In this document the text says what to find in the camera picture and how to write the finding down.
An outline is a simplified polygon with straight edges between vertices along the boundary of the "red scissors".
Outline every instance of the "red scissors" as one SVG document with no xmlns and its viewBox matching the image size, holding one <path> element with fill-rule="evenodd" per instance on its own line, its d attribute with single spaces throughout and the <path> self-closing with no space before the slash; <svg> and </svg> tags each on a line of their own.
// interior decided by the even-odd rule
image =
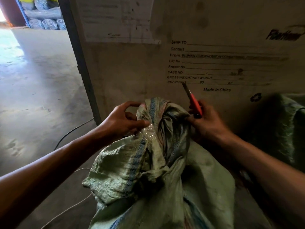
<svg viewBox="0 0 305 229">
<path fill-rule="evenodd" d="M 186 91 L 186 94 L 188 95 L 189 99 L 190 99 L 190 103 L 191 106 L 194 110 L 194 117 L 195 118 L 201 118 L 202 117 L 202 110 L 201 107 L 198 103 L 198 101 L 196 100 L 194 94 L 191 93 L 191 91 L 188 89 L 187 85 L 185 83 L 182 83 L 184 90 Z"/>
</svg>

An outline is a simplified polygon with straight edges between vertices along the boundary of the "white cable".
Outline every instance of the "white cable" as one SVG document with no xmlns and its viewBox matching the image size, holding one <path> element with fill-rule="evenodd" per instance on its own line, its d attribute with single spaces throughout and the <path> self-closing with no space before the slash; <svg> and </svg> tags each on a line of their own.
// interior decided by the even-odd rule
<svg viewBox="0 0 305 229">
<path fill-rule="evenodd" d="M 75 170 L 75 172 L 79 171 L 79 170 L 82 170 L 82 169 L 89 169 L 90 168 L 81 168 L 81 169 L 78 169 L 78 170 Z M 92 194 L 90 194 L 88 197 L 84 198 L 83 200 L 81 200 L 79 203 L 69 207 L 68 209 L 64 210 L 63 212 L 61 212 L 59 215 L 56 215 L 53 219 L 51 219 L 47 224 L 45 224 L 41 229 L 44 229 L 46 226 L 48 226 L 53 220 L 55 220 L 57 217 L 63 215 L 65 212 L 67 212 L 68 210 L 72 209 L 73 207 L 77 206 L 78 204 L 82 203 L 83 201 L 85 201 L 87 198 L 89 198 Z"/>
</svg>

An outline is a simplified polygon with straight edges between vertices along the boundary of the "recycling symbol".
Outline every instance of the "recycling symbol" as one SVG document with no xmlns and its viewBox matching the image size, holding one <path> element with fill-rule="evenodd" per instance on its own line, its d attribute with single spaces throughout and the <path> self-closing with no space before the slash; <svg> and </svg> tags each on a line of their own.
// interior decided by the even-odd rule
<svg viewBox="0 0 305 229">
<path fill-rule="evenodd" d="M 250 98 L 250 101 L 251 102 L 257 102 L 257 101 L 260 101 L 262 98 L 262 93 L 256 93 L 254 96 L 252 96 Z"/>
</svg>

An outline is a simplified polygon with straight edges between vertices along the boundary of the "right hand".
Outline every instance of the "right hand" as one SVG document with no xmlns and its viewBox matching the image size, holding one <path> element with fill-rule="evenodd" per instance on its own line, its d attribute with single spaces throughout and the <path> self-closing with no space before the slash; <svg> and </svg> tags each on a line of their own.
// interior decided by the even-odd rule
<svg viewBox="0 0 305 229">
<path fill-rule="evenodd" d="M 202 118 L 195 119 L 193 116 L 189 116 L 187 120 L 201 134 L 201 136 L 219 143 L 227 136 L 234 135 L 222 121 L 213 106 L 208 105 L 204 100 L 199 100 L 198 103 L 202 109 Z M 193 114 L 194 111 L 192 105 L 190 106 L 190 109 L 189 113 Z"/>
</svg>

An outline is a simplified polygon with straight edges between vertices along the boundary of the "hand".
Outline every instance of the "hand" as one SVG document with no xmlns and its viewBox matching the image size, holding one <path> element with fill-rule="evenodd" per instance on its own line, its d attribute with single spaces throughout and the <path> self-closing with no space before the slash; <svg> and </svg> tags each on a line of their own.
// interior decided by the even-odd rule
<svg viewBox="0 0 305 229">
<path fill-rule="evenodd" d="M 208 105 L 204 100 L 198 101 L 202 109 L 202 118 L 195 119 L 193 116 L 187 120 L 194 126 L 194 128 L 201 134 L 201 136 L 219 143 L 223 138 L 234 135 L 232 131 L 220 118 L 218 112 L 213 106 Z M 190 106 L 190 114 L 193 114 L 192 105 Z"/>
<path fill-rule="evenodd" d="M 141 103 L 128 101 L 116 106 L 110 115 L 94 130 L 91 134 L 95 138 L 107 138 L 109 144 L 121 139 L 128 132 L 135 133 L 147 126 L 149 121 L 137 120 L 137 117 L 131 112 L 125 112 L 128 107 L 139 107 Z"/>
</svg>

